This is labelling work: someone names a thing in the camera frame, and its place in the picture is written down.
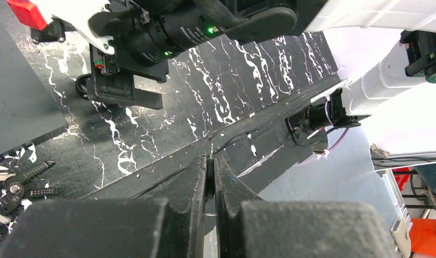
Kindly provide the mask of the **key bunch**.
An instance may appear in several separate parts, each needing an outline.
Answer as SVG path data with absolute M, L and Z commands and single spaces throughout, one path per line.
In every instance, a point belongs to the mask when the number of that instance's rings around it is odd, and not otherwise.
M 205 201 L 204 215 L 207 217 L 216 217 L 215 211 L 215 160 L 213 152 L 205 154 Z

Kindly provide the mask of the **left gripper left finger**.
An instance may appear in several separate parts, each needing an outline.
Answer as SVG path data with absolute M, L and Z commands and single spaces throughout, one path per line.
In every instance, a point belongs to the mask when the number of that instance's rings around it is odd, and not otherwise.
M 0 257 L 202 257 L 206 155 L 151 198 L 31 205 Z

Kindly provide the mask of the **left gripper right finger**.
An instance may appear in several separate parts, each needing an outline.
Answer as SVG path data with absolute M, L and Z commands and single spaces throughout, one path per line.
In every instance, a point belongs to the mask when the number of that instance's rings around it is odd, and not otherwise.
M 397 257 L 377 211 L 365 203 L 270 202 L 214 161 L 220 257 Z

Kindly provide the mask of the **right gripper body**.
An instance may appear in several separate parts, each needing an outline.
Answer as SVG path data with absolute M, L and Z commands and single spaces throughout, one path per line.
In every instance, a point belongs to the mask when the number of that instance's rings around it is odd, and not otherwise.
M 145 67 L 121 47 L 115 56 L 106 55 L 93 45 L 89 48 L 92 67 L 91 73 L 85 75 L 86 95 L 89 100 L 155 110 L 163 108 L 162 95 L 136 88 L 134 77 L 165 83 L 169 74 L 168 61 Z

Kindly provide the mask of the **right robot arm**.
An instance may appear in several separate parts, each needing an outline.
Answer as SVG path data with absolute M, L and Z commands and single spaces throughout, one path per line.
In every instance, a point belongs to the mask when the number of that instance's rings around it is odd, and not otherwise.
M 134 77 L 165 82 L 168 59 L 221 35 L 243 45 L 337 27 L 402 30 L 378 65 L 285 119 L 298 146 L 326 126 L 359 126 L 374 107 L 415 84 L 436 83 L 436 1 L 111 1 L 89 25 L 111 36 L 116 52 L 90 46 L 94 68 L 76 87 L 93 101 L 151 109 L 162 108 L 161 96 L 137 89 Z

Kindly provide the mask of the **orange and black padlock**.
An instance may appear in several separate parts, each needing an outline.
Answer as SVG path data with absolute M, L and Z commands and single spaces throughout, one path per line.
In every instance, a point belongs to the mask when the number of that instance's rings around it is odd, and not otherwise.
M 91 101 L 88 97 L 88 88 L 91 88 L 94 85 L 92 75 L 91 74 L 82 74 L 75 81 L 75 90 L 76 93 L 87 101 Z

